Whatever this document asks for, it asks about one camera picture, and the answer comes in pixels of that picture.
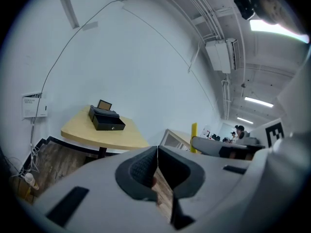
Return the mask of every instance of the yellow post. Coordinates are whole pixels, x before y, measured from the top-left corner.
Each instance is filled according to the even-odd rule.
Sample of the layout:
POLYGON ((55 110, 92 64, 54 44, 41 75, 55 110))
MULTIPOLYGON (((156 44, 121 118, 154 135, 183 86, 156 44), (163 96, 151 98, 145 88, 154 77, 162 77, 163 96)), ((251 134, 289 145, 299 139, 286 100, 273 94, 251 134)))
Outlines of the yellow post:
POLYGON ((192 139, 198 135, 198 124, 193 123, 191 127, 190 152, 197 153, 197 150, 192 146, 192 139))

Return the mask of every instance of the air conditioner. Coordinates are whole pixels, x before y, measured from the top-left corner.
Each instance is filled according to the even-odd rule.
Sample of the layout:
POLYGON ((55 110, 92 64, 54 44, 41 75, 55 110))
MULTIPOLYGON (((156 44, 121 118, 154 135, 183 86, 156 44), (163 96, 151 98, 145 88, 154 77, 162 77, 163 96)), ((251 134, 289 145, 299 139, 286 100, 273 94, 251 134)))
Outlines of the air conditioner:
POLYGON ((209 41, 205 45, 215 71, 230 73, 240 66, 239 44, 236 39, 209 41))

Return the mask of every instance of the ceiling light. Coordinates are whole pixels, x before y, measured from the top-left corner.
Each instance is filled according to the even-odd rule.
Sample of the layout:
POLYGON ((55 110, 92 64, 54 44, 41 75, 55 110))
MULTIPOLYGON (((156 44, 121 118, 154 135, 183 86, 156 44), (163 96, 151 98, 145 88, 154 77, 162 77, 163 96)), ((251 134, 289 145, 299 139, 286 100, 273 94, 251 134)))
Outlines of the ceiling light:
POLYGON ((250 124, 253 124, 253 122, 251 122, 251 121, 248 121, 248 120, 245 120, 245 119, 243 119, 243 118, 240 118, 240 117, 237 117, 237 119, 238 119, 238 120, 242 120, 242 121, 244 121, 244 122, 248 122, 248 123, 250 123, 250 124))
POLYGON ((297 40, 303 41, 305 43, 309 43, 309 37, 306 34, 295 34, 287 29, 284 29, 279 24, 270 25, 263 20, 250 20, 252 31, 263 31, 263 32, 271 32, 271 33, 279 33, 282 35, 287 35, 289 37, 293 37, 297 40))
POLYGON ((251 102, 254 102, 254 103, 259 103, 259 104, 268 106, 268 107, 270 107, 270 108, 273 107, 273 104, 267 103, 267 102, 264 102, 264 101, 260 101, 260 100, 257 100, 257 99, 252 99, 252 98, 249 98, 249 97, 245 97, 245 100, 246 100, 246 101, 251 101, 251 102))

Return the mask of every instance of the person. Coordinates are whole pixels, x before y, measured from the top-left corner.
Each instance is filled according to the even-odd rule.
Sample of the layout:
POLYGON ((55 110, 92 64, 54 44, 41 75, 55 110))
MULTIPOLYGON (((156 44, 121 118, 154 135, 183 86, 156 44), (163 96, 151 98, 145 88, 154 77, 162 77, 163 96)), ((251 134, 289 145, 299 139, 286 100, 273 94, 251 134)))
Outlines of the person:
POLYGON ((237 136, 237 139, 239 139, 241 133, 244 131, 244 126, 242 126, 242 125, 240 125, 240 126, 236 125, 235 128, 237 129, 237 135, 238 135, 238 136, 237 136))
POLYGON ((232 135, 232 138, 230 139, 230 143, 235 143, 237 139, 237 137, 235 136, 235 132, 232 132, 231 135, 232 135))

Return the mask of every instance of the wooden floor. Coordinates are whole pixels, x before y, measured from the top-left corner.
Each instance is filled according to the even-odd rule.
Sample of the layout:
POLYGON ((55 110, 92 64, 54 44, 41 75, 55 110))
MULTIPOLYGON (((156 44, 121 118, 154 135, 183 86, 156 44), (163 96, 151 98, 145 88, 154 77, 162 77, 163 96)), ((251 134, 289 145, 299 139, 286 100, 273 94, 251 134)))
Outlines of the wooden floor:
MULTIPOLYGON (((26 200, 30 203, 35 201, 35 199, 50 186, 83 166, 86 157, 97 158, 96 155, 63 147, 54 142, 50 142, 48 145, 43 145, 39 152, 40 162, 38 169, 40 173, 31 172, 40 186, 40 189, 38 191, 32 189, 26 200)), ((159 169, 156 170, 155 177, 157 182, 152 189, 158 194, 157 206, 160 213, 167 218, 167 221, 169 221, 172 213, 173 192, 159 169)), ((20 187, 25 186, 25 182, 19 178, 14 179, 14 181, 15 183, 18 182, 18 191, 20 190, 20 187)))

